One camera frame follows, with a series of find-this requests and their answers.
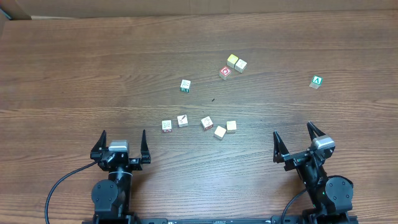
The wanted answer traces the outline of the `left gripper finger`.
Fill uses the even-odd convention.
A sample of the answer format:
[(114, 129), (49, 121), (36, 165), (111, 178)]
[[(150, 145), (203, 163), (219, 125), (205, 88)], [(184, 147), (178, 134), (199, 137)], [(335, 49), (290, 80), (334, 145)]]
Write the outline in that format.
[(103, 130), (97, 143), (92, 148), (92, 152), (99, 152), (100, 149), (102, 149), (104, 147), (106, 147), (106, 131), (105, 130)]
[(141, 157), (142, 158), (150, 158), (150, 152), (149, 152), (149, 148), (147, 146), (147, 139), (146, 139), (146, 131), (145, 131), (145, 129), (142, 132)]

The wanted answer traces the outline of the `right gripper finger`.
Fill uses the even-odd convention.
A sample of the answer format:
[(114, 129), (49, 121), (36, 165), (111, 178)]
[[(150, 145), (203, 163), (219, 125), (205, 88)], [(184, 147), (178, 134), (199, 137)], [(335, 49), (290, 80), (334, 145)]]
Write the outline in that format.
[(311, 121), (309, 121), (307, 123), (307, 129), (308, 129), (308, 133), (310, 135), (311, 141), (317, 137), (321, 137), (321, 136), (325, 135), (325, 133), (323, 131), (321, 131), (320, 129), (318, 129)]
[(277, 131), (273, 132), (274, 139), (274, 155), (273, 162), (284, 162), (284, 157), (290, 156), (288, 149), (286, 148), (283, 140), (280, 138)]

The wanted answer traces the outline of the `hammer picture wooden block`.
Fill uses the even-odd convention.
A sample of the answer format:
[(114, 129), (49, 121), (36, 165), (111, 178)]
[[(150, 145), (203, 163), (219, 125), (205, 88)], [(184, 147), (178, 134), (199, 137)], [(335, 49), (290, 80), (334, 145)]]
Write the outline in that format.
[(188, 126), (188, 119), (187, 119), (187, 115), (185, 115), (185, 114), (177, 116), (177, 121), (178, 121), (179, 128)]

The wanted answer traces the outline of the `acorn picture wooden block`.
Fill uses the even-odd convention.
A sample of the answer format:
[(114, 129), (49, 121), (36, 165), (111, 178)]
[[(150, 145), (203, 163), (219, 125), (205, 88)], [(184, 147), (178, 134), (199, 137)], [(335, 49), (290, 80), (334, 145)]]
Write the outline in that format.
[(227, 129), (227, 133), (235, 133), (237, 130), (236, 121), (227, 121), (226, 129)]

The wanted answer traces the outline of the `plain cream wooden block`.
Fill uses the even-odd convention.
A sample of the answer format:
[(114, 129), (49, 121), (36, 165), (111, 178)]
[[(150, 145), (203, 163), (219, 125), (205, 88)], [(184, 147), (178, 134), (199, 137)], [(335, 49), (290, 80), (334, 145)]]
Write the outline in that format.
[(221, 126), (218, 126), (214, 132), (214, 137), (216, 137), (219, 140), (222, 140), (225, 134), (226, 134), (226, 129)]

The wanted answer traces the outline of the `red edged picture block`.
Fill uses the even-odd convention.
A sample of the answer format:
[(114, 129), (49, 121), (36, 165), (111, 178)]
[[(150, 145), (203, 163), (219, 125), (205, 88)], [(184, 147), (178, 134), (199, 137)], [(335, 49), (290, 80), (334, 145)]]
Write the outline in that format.
[(209, 116), (201, 119), (201, 125), (203, 126), (204, 130), (209, 130), (214, 126), (214, 124)]

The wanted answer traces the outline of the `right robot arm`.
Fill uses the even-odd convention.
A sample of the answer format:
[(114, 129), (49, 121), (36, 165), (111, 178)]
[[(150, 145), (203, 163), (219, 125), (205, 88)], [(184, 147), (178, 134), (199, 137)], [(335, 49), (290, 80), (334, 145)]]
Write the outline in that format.
[[(356, 216), (348, 215), (353, 209), (352, 181), (341, 175), (327, 175), (325, 161), (335, 150), (335, 142), (311, 121), (307, 123), (311, 145), (303, 152), (291, 154), (277, 131), (273, 132), (275, 163), (284, 163), (286, 171), (296, 170), (305, 188), (285, 206), (282, 215), (272, 217), (273, 223), (345, 224), (358, 223)], [(304, 193), (308, 193), (313, 207), (301, 215), (287, 216), (289, 207)]]

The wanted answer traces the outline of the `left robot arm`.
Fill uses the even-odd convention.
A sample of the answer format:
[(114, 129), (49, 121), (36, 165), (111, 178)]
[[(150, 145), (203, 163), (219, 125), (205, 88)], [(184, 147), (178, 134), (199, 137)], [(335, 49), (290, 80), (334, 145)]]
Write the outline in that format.
[(136, 213), (130, 211), (130, 198), (132, 173), (151, 163), (146, 132), (142, 132), (141, 156), (138, 158), (129, 156), (127, 140), (114, 140), (107, 144), (106, 131), (92, 148), (90, 158), (108, 173), (108, 178), (97, 182), (91, 191), (95, 206), (93, 223), (140, 223)]

